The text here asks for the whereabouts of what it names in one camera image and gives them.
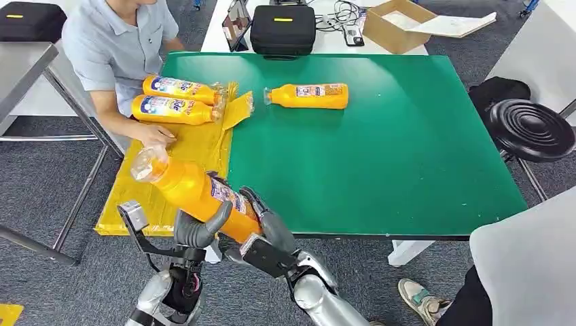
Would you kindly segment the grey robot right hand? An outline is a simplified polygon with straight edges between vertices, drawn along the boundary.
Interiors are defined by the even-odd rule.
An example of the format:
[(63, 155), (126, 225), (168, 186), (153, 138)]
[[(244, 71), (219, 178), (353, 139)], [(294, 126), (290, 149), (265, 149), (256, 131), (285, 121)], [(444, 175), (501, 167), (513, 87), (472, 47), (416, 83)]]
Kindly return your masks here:
[(249, 201), (265, 238), (281, 251), (288, 254), (294, 253), (297, 250), (295, 238), (282, 218), (250, 187), (242, 186), (239, 193)]

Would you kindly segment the seated person's right hand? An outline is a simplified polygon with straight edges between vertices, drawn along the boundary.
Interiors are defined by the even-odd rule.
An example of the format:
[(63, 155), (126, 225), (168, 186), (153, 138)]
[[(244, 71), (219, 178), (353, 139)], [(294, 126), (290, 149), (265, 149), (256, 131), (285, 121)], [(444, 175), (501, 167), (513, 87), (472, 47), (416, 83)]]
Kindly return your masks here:
[(142, 142), (144, 146), (166, 146), (177, 140), (171, 131), (155, 124), (138, 124), (134, 132), (134, 137)]

